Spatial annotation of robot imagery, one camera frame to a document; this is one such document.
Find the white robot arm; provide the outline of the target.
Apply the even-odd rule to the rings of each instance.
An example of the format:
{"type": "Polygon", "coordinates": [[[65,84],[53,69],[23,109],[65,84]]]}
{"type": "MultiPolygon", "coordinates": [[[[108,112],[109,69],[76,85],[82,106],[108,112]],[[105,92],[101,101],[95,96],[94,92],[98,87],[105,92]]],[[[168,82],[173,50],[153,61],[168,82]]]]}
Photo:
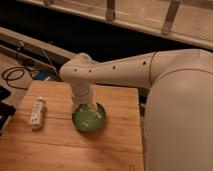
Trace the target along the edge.
{"type": "Polygon", "coordinates": [[[149,90],[145,171],[213,171],[213,52],[158,51],[108,62],[80,53],[59,73],[78,103],[91,101],[94,83],[149,90]]]}

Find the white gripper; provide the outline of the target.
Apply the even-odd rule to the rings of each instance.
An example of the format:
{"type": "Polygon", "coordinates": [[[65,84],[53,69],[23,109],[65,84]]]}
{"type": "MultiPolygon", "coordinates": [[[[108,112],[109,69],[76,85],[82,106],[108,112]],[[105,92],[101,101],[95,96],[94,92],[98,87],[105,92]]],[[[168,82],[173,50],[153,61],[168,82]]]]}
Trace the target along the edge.
{"type": "Polygon", "coordinates": [[[72,100],[75,106],[79,106],[80,104],[87,104],[91,107],[96,106],[90,84],[73,84],[71,90],[72,100]]]}

